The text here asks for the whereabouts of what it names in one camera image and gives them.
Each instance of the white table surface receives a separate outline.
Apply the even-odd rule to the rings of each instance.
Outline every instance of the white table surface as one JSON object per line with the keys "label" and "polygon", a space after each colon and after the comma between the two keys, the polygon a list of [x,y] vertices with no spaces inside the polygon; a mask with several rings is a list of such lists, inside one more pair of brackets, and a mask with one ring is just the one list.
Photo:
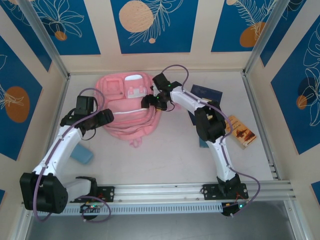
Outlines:
{"label": "white table surface", "polygon": [[[184,72],[168,72],[169,81],[180,83]],[[94,87],[102,75],[72,75],[60,119],[76,106],[82,89]],[[271,170],[261,142],[254,115],[239,72],[191,72],[185,85],[192,84],[223,92],[221,109],[227,116],[235,115],[256,135],[246,149],[236,139],[228,137],[227,148],[234,168],[258,180],[272,180]],[[83,95],[92,96],[93,91]],[[89,141],[81,141],[90,149],[94,159],[87,165],[70,158],[65,166],[69,177],[97,178],[99,185],[111,184],[166,184],[216,182],[216,166],[208,148],[199,147],[199,137],[185,109],[163,112],[157,129],[143,137],[139,148],[109,135],[102,127]]]}

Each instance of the white cable tray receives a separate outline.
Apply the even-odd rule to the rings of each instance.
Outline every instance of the white cable tray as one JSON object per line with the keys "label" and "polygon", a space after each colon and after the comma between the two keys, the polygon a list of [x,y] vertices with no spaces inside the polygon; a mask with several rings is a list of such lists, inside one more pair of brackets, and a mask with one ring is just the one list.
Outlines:
{"label": "white cable tray", "polygon": [[[142,214],[191,214],[191,213],[222,213],[223,208],[220,202],[210,203],[189,203],[189,204],[119,204],[109,205],[112,215],[142,215]],[[48,213],[38,211],[39,216],[46,216]],[[69,204],[60,214],[52,214],[52,216],[79,216],[80,205]],[[108,215],[107,207],[94,209],[92,213],[85,215]]]}

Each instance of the backpack pocket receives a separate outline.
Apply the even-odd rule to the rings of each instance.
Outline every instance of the backpack pocket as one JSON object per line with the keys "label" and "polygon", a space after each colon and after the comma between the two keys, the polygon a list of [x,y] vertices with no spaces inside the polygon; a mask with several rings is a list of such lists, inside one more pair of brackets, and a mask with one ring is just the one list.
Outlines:
{"label": "backpack pocket", "polygon": [[129,75],[124,78],[125,96],[128,99],[143,98],[147,95],[145,80],[140,74]]}
{"label": "backpack pocket", "polygon": [[102,89],[106,101],[123,99],[125,97],[125,86],[122,77],[105,76],[100,83],[100,89]]}
{"label": "backpack pocket", "polygon": [[113,100],[108,102],[107,108],[113,113],[114,120],[110,125],[135,123],[144,119],[148,114],[147,108],[141,108],[141,97]]}

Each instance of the book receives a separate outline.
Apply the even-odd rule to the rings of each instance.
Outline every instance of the book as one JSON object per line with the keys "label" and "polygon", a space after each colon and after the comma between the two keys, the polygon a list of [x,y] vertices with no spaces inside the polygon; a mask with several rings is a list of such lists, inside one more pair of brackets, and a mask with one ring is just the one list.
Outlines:
{"label": "book", "polygon": [[[239,141],[243,149],[257,138],[257,136],[235,116],[230,116],[229,120],[233,127],[232,135]],[[228,133],[230,126],[227,121],[225,121],[225,123],[225,132]]]}
{"label": "book", "polygon": [[209,146],[208,146],[208,144],[207,144],[205,141],[203,141],[203,140],[199,137],[199,147],[200,147],[200,148],[208,148]]}

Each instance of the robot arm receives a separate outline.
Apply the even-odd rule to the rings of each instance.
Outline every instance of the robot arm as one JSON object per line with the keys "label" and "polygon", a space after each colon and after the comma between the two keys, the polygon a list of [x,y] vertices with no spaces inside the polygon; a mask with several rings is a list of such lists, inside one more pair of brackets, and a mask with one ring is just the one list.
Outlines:
{"label": "robot arm", "polygon": [[246,185],[241,183],[239,175],[232,171],[232,162],[226,146],[224,117],[214,108],[220,110],[216,101],[205,101],[194,94],[182,90],[179,82],[169,82],[163,73],[153,78],[153,92],[155,95],[147,95],[141,101],[143,108],[149,105],[160,110],[167,110],[167,102],[180,104],[195,116],[195,126],[199,137],[207,143],[217,169],[217,187],[211,189],[211,200],[236,199],[238,195],[247,199],[244,193]]}
{"label": "robot arm", "polygon": [[[186,92],[189,93],[189,95],[192,95],[197,100],[194,100],[193,98],[188,96],[186,94]],[[177,86],[176,88],[174,88],[170,92],[170,97],[174,103],[181,105],[182,107],[187,109],[190,113],[193,113],[194,115],[197,115],[197,114],[201,115],[202,112],[200,112],[200,110],[203,110],[204,108],[206,108],[206,106],[201,102],[208,102],[206,100],[202,100],[201,98],[197,97],[196,95],[192,94],[191,92],[188,92],[186,90],[182,91],[181,86]],[[205,129],[200,129],[199,127],[197,127],[197,132],[199,135],[201,135],[201,134],[206,135]],[[216,169],[217,169],[217,177],[220,180],[222,180],[223,182],[226,182],[226,181],[229,181],[232,178],[234,178],[236,174],[230,170],[230,168],[227,166],[227,162],[224,158],[224,155],[222,152],[222,147],[221,147],[221,139],[223,138],[223,135],[216,138],[214,142],[212,140],[207,140],[206,144],[209,146],[209,149],[213,155],[213,159],[215,161],[215,165],[216,165]],[[225,154],[228,158],[229,166],[233,167],[231,160],[230,160],[230,157],[229,157],[227,147],[226,147],[226,140],[225,139],[223,139],[222,144],[225,149]]]}
{"label": "robot arm", "polygon": [[61,120],[58,135],[43,160],[34,168],[32,173],[24,173],[21,176],[20,187],[24,206],[27,210],[33,210],[36,182],[44,167],[45,170],[42,173],[40,186],[37,190],[36,208],[38,211],[59,214],[65,209],[68,202],[75,200],[79,196],[96,195],[98,186],[95,178],[77,177],[71,182],[64,182],[63,178],[64,167],[86,131],[95,130],[114,120],[112,112],[109,109],[105,109],[75,125],[63,137],[63,134],[70,126],[92,114],[94,102],[96,102],[94,97],[77,97],[76,108]]}

